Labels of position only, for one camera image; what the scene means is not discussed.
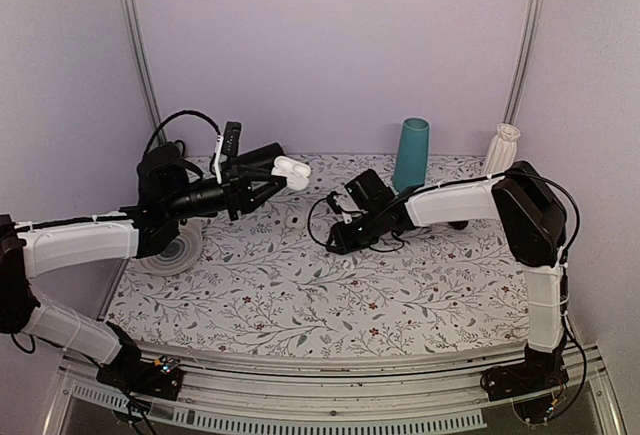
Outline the aluminium front rail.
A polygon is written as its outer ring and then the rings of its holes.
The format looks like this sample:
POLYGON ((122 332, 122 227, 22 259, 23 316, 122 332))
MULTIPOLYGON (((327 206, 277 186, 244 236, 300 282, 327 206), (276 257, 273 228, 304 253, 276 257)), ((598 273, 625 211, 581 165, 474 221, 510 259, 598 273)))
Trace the aluminium front rail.
POLYGON ((491 400, 482 373, 523 358, 520 344, 385 358, 305 359, 170 348, 184 373, 174 401, 144 398, 139 430, 160 434, 622 434, 595 345, 569 346, 553 417, 546 393, 491 400))

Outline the floral table mat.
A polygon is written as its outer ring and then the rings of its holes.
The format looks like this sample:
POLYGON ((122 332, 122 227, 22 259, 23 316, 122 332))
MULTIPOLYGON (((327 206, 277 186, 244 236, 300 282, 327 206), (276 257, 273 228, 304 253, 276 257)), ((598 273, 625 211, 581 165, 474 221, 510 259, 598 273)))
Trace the floral table mat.
POLYGON ((130 263, 106 318, 158 345, 284 357, 388 357, 528 341, 525 276, 499 222, 436 224, 370 250, 324 249, 326 195, 367 169, 389 180, 391 155, 304 157, 309 186, 237 221, 205 219, 198 261, 171 277, 130 263), (285 226, 306 218, 303 230, 285 226), (354 268, 344 270, 345 260, 354 268))

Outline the black cylinder speaker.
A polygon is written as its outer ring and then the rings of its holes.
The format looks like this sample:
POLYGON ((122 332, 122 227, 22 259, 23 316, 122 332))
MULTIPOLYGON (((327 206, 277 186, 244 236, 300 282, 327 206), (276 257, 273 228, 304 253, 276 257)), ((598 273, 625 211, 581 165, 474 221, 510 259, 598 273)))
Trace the black cylinder speaker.
POLYGON ((275 159, 284 155, 283 147, 279 143, 271 143, 239 155, 236 162, 238 164, 260 164, 272 161, 274 166, 275 159))

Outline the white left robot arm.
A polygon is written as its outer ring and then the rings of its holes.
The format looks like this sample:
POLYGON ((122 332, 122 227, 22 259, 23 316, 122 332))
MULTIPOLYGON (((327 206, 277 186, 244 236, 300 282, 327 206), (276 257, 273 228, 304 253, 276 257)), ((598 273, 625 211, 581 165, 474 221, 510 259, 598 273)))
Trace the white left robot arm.
POLYGON ((10 216, 2 216, 2 333, 23 333, 80 352, 126 388, 141 388, 149 378, 148 366, 120 327, 37 296, 30 282, 65 267, 158 255, 189 219, 226 212, 235 220, 284 188, 307 186, 309 166, 285 156, 277 143, 238 154, 240 132, 238 122, 229 122, 217 132, 210 177, 186 160, 175 142, 147 147, 137 166, 134 206, 37 224, 15 223, 10 216))

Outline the small beige earbuds case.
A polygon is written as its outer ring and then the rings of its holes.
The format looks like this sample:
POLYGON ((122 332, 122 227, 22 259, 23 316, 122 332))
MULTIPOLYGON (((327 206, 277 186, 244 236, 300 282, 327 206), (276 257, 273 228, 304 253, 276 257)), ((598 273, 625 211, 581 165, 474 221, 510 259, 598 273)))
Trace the small beige earbuds case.
POLYGON ((306 227, 306 218, 300 214, 293 214, 286 218, 285 226, 294 230, 303 230, 306 227))

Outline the white ribbed vase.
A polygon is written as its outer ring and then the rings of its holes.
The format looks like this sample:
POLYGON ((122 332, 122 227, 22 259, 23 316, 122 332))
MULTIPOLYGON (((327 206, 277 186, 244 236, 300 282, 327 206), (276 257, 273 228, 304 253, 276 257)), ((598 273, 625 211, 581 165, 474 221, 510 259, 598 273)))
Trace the white ribbed vase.
POLYGON ((517 142, 521 132, 506 123, 497 125, 496 134, 491 139, 482 167, 483 175, 494 175, 508 169, 514 162, 517 142))

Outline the aluminium post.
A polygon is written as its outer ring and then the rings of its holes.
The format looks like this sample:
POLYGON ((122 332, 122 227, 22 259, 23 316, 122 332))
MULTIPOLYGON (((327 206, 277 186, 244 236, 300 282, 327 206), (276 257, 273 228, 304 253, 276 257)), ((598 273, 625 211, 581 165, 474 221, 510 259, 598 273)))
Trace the aluminium post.
POLYGON ((503 116, 505 124, 516 125, 543 6, 544 0, 528 0, 527 2, 520 48, 503 116))
POLYGON ((153 130, 161 123, 160 111, 147 60, 136 0, 120 0, 143 102, 153 130))

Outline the small black round object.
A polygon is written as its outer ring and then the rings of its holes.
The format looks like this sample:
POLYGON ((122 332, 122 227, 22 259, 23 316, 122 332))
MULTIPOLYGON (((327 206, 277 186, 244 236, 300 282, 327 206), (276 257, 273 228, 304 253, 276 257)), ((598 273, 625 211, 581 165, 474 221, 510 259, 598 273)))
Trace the small black round object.
POLYGON ((449 222, 448 225, 454 230, 464 230, 468 225, 468 221, 449 222))

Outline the right aluminium post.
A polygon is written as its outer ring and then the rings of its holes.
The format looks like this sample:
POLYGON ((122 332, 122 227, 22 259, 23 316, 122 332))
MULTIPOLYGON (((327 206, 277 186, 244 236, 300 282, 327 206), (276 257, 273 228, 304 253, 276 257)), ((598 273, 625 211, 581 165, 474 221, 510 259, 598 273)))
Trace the right aluminium post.
POLYGON ((544 0, 528 0, 527 2, 520 48, 503 116, 505 124, 516 125, 543 6, 544 0))

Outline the white earbuds charging case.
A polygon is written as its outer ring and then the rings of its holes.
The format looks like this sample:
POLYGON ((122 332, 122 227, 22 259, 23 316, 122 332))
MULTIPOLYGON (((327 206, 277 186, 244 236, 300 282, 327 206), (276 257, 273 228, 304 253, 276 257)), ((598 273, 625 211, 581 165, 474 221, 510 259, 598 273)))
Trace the white earbuds charging case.
POLYGON ((305 163, 281 155, 274 159, 271 174, 284 177, 289 189, 302 191, 309 185, 311 168, 305 163))

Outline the teal vase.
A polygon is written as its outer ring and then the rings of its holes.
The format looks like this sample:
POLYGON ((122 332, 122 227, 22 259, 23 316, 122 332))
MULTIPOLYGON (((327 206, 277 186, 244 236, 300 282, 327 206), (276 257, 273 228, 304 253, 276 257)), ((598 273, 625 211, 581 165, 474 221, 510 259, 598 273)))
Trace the teal vase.
POLYGON ((421 186, 426 180, 430 141, 429 123, 422 118, 403 121, 392 184, 397 192, 421 186))

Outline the left aluminium post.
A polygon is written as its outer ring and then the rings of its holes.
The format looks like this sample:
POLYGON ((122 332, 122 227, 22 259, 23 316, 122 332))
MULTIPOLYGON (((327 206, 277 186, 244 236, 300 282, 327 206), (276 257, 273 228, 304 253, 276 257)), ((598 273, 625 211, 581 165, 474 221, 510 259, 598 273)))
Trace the left aluminium post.
POLYGON ((160 111, 147 60, 136 0, 120 0, 143 102, 153 130, 161 123, 160 111))

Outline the grey spiral pattern plate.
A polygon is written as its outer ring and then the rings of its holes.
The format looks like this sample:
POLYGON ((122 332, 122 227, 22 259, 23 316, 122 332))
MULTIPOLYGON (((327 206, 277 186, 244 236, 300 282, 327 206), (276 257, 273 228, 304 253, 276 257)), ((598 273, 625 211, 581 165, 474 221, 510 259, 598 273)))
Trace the grey spiral pattern plate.
POLYGON ((200 219, 190 219, 184 224, 170 222, 152 238, 153 254, 136 259, 134 270, 153 276, 179 275, 198 261, 203 244, 203 224, 200 219))

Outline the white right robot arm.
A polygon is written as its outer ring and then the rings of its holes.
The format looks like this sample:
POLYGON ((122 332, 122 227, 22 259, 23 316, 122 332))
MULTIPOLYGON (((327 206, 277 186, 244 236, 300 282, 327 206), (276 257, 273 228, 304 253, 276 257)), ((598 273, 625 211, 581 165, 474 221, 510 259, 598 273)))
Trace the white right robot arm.
POLYGON ((512 257, 525 276, 529 336, 519 364, 485 371, 487 389, 537 391, 565 383, 562 353, 568 337, 567 211, 556 196, 558 185, 541 177, 526 161, 504 172, 439 186, 413 186, 394 193, 368 169, 349 181, 345 193, 329 195, 331 209, 342 215, 325 242, 334 254, 369 249, 393 233, 446 222, 472 220, 501 223, 512 257))

